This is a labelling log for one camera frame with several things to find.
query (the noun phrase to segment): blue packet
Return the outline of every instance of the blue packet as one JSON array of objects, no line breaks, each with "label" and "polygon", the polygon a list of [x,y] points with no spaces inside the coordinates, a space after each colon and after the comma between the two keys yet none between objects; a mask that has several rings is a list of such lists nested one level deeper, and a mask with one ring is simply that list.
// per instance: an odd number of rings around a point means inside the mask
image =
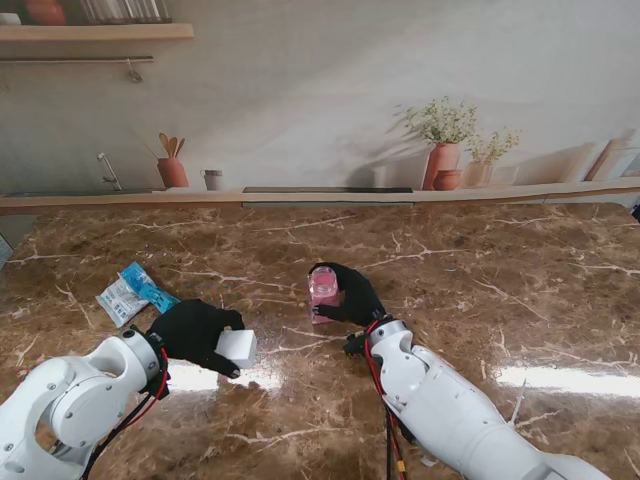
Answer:
[{"label": "blue packet", "polygon": [[127,282],[127,285],[131,287],[136,295],[148,300],[153,304],[160,313],[165,313],[176,303],[180,303],[176,297],[169,295],[164,290],[158,288],[151,277],[138,265],[138,262],[133,262],[121,273],[120,277]]}]

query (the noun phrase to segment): dried flower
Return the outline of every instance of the dried flower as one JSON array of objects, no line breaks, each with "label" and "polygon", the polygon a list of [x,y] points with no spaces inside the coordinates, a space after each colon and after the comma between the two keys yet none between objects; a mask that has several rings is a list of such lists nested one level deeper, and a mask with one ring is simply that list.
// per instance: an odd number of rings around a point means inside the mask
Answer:
[{"label": "dried flower", "polygon": [[496,160],[520,143],[520,131],[493,132],[490,140],[483,140],[479,135],[469,138],[471,155],[474,162],[493,165]]},{"label": "dried flower", "polygon": [[425,108],[407,110],[407,127],[432,143],[460,143],[473,135],[475,106],[452,105],[449,97],[432,101]]}]

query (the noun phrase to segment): wooden shelf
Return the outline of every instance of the wooden shelf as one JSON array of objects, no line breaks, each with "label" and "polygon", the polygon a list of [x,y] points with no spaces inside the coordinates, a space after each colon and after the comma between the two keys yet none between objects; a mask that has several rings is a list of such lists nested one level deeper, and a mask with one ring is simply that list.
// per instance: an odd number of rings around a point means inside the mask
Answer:
[{"label": "wooden shelf", "polygon": [[0,42],[108,42],[119,40],[181,40],[193,37],[193,25],[189,23],[81,27],[0,26]]},{"label": "wooden shelf", "polygon": [[529,200],[552,201],[557,198],[583,197],[606,194],[640,192],[640,179],[619,178],[597,182],[551,183],[513,187],[459,189],[449,192],[418,191],[413,193],[242,193],[242,189],[226,192],[132,194],[109,192],[91,196],[0,196],[0,214],[39,213],[60,208],[95,208],[105,206],[153,207],[202,207],[212,205],[282,204],[282,203],[370,203],[389,205],[394,203],[509,203]]}]

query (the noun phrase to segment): black glove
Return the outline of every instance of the black glove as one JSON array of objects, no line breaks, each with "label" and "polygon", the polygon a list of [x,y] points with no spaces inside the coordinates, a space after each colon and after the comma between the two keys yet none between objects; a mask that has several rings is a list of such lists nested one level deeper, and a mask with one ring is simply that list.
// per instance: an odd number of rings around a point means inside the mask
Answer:
[{"label": "black glove", "polygon": [[202,300],[185,300],[156,318],[149,333],[162,337],[169,357],[237,378],[240,369],[236,364],[215,352],[225,327],[244,330],[242,315]]},{"label": "black glove", "polygon": [[316,263],[309,273],[318,267],[329,267],[336,273],[338,289],[344,292],[344,300],[339,307],[317,305],[313,312],[340,322],[350,321],[366,327],[371,322],[386,315],[386,310],[371,286],[371,282],[357,270],[339,263]]}]

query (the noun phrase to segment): white packet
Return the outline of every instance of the white packet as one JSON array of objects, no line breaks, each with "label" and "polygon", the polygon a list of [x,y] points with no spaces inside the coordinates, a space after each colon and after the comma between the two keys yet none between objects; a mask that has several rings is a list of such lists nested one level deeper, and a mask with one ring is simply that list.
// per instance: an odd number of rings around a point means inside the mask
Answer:
[{"label": "white packet", "polygon": [[149,304],[148,300],[131,290],[129,284],[122,277],[109,285],[104,292],[96,297],[96,300],[107,311],[118,328]]}]

